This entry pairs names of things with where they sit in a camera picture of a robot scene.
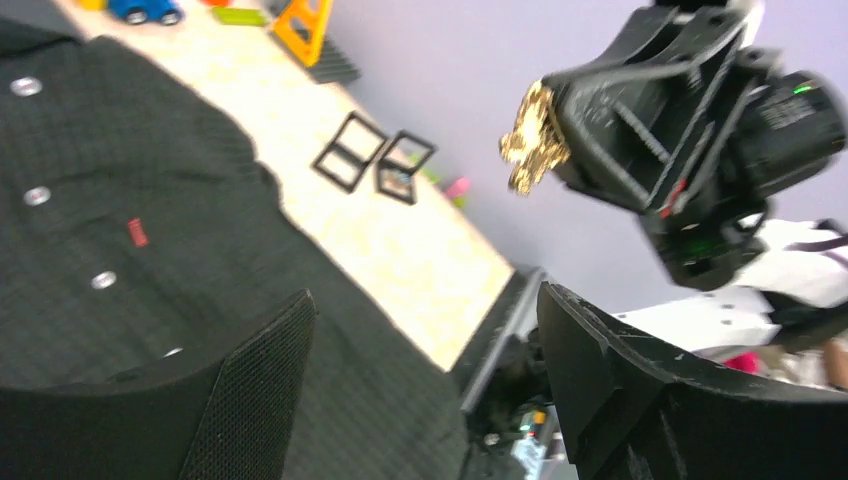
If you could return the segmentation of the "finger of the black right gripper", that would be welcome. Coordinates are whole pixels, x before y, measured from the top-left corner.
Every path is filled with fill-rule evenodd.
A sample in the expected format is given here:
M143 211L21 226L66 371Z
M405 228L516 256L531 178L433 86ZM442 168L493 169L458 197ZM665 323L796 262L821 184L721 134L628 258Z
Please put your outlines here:
M549 77L570 187L639 214L710 209L720 192L711 107L726 62L587 65Z
M558 133L691 133L737 122L746 79L744 16L718 6L636 10L588 63L541 81L544 126Z

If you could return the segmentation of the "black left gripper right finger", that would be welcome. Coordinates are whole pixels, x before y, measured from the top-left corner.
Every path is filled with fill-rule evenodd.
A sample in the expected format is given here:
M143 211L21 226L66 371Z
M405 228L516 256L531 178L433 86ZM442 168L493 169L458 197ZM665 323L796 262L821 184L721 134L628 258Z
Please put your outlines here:
M729 369L565 287L538 292L565 450L582 479L843 479L847 397Z

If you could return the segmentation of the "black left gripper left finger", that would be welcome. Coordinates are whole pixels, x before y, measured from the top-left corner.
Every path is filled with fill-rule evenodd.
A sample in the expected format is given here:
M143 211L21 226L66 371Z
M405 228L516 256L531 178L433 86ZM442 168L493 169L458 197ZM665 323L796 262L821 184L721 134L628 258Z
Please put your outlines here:
M308 291L105 383L1 392L5 479L278 479L312 344Z

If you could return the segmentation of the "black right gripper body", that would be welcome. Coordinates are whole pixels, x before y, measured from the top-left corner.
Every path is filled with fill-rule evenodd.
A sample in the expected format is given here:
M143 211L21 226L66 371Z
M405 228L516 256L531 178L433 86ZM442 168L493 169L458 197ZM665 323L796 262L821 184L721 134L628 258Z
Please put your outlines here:
M821 76L785 73L779 51L749 47L699 125L661 204L640 223L672 282L706 291L763 251L755 236L770 197L821 173L845 149L847 107Z

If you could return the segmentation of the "black pinstriped button shirt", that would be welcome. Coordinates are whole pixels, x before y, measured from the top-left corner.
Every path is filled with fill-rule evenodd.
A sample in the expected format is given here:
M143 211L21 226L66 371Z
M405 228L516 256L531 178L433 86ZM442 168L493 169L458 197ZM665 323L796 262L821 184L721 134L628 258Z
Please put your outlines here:
M99 384L308 291L278 479L475 479L453 381L281 212L222 111L50 4L1 10L1 392Z

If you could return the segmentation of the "pink gold brooch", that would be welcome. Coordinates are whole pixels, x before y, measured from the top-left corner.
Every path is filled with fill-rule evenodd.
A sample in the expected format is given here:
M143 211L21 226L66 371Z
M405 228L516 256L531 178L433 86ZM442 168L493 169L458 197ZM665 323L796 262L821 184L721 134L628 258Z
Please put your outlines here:
M512 165L509 189L528 195L544 175L570 158L570 148L555 116L554 92L541 80L528 87L513 130L499 140L501 158Z

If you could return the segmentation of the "black frame brooch box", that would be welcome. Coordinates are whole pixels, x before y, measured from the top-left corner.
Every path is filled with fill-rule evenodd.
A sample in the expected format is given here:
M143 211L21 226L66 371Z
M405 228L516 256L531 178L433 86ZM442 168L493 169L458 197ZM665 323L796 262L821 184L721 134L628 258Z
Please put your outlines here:
M340 142L342 134L351 123L360 124L380 140L377 148L367 157L362 157L354 153L350 148ZM414 165L406 166L390 156L391 152L404 140L413 142L423 148L422 155ZM375 187L378 193L407 205L415 205L417 203L417 192L414 177L423 169L423 166L437 150L438 147L435 144L407 130L399 130L392 138L389 138L382 130L359 112L350 111L329 142L312 161L310 168L335 184L340 190L347 194L352 194L359 186L366 171L371 166L374 166L376 168ZM353 168L355 175L351 181L344 181L338 174L330 171L323 165L324 161L331 154L337 154L345 163ZM390 173L399 175L400 179L405 181L406 193L396 193L389 189L384 175Z

